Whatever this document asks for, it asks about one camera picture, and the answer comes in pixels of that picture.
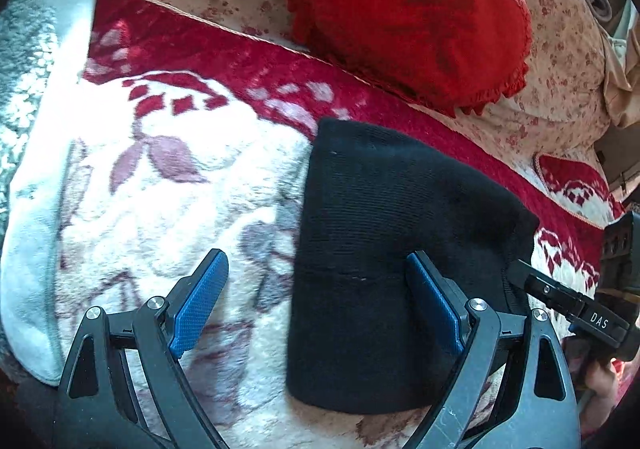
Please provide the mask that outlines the right hand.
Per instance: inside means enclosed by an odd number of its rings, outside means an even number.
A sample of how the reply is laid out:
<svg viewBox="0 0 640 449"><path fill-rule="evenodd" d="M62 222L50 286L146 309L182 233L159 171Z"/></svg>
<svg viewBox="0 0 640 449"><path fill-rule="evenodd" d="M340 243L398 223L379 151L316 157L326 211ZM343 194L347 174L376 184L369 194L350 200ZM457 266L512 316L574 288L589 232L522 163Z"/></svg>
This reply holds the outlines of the right hand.
<svg viewBox="0 0 640 449"><path fill-rule="evenodd" d="M585 384L592 400L615 403L620 388L616 359L595 360L587 365Z"/></svg>

